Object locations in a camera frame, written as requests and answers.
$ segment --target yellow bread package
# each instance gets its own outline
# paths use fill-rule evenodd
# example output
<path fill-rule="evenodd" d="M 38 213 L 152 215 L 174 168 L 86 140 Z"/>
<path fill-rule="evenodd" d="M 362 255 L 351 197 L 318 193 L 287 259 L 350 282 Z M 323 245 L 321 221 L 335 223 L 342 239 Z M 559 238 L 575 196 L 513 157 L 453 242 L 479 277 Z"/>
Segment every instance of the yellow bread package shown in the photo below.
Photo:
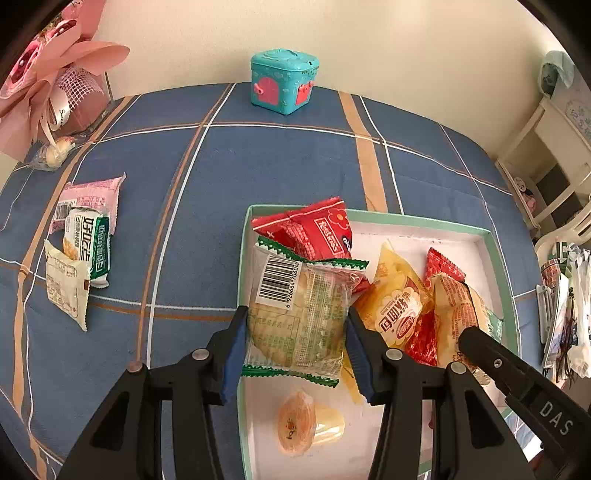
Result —
<path fill-rule="evenodd" d="M 468 327 L 477 326 L 490 335 L 488 314 L 482 298 L 465 283 L 445 274 L 431 277 L 431 283 L 435 295 L 438 365 L 445 368 L 450 362 L 462 362 L 481 385 L 486 385 L 490 378 L 468 361 L 457 344 Z"/>
<path fill-rule="evenodd" d="M 380 332 L 389 347 L 403 348 L 432 301 L 413 268 L 384 243 L 374 283 L 353 306 L 366 328 Z"/>

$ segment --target pink snack package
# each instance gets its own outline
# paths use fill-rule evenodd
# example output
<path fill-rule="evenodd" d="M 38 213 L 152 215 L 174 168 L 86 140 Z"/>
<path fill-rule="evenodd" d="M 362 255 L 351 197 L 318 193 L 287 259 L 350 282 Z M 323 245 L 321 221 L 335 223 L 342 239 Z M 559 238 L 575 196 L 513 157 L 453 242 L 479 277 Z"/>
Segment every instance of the pink snack package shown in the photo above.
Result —
<path fill-rule="evenodd" d="M 115 233 L 117 223 L 117 204 L 119 203 L 119 188 L 125 180 L 125 173 L 116 179 L 91 181 L 80 185 L 66 183 L 57 201 L 56 211 L 49 225 L 49 233 L 63 230 L 66 217 L 72 208 L 92 208 L 99 212 L 106 212 L 109 216 L 109 233 Z"/>

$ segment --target biscuit package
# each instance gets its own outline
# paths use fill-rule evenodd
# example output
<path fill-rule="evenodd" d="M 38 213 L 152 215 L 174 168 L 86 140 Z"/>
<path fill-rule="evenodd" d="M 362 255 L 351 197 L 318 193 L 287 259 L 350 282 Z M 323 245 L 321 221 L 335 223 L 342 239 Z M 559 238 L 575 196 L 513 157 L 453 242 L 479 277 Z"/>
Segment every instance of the biscuit package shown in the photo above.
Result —
<path fill-rule="evenodd" d="M 47 297 L 60 310 L 86 329 L 86 308 L 90 290 L 88 262 L 72 260 L 45 240 Z"/>
<path fill-rule="evenodd" d="M 88 262 L 92 287 L 109 286 L 107 273 L 111 267 L 111 238 L 107 215 L 92 209 L 70 210 L 63 245 L 67 257 Z"/>
<path fill-rule="evenodd" d="M 309 261 L 260 236 L 252 264 L 243 375 L 295 375 L 336 386 L 345 318 L 368 262 Z"/>

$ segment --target green serrated edge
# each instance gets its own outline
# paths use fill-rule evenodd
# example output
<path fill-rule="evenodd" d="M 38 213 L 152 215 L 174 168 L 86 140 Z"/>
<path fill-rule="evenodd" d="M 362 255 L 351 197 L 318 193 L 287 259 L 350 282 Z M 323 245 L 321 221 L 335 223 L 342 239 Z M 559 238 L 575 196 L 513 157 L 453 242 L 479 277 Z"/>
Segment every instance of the green serrated edge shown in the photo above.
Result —
<path fill-rule="evenodd" d="M 290 260 L 296 260 L 303 263 L 311 263 L 314 265 L 330 265 L 332 267 L 343 267 L 352 268 L 355 270 L 365 270 L 369 264 L 367 260 L 354 260 L 350 258 L 328 258 L 325 260 L 308 260 L 307 258 L 300 257 L 292 250 L 283 245 L 267 238 L 266 236 L 259 235 L 256 244 L 259 247 L 266 248 L 267 250 L 274 250 L 276 253 L 283 255 Z"/>
<path fill-rule="evenodd" d="M 339 380 L 334 378 L 320 377 L 318 375 L 303 374 L 293 372 L 291 370 L 283 370 L 281 368 L 263 367 L 261 365 L 243 365 L 243 377 L 277 377 L 278 375 L 285 375 L 286 377 L 300 377 L 312 383 L 323 385 L 325 387 L 334 388 L 339 384 Z"/>

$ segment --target cream wall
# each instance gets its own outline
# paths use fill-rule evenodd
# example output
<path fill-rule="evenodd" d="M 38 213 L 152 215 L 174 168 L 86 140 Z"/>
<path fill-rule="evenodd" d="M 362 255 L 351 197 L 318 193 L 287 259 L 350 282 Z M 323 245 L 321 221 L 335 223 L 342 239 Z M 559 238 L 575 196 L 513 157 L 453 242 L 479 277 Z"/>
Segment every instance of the cream wall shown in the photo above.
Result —
<path fill-rule="evenodd" d="M 496 154 L 561 48 L 517 0 L 108 0 L 97 40 L 128 45 L 115 97 L 249 80 L 269 48 L 320 59 L 317 83 L 441 122 Z"/>

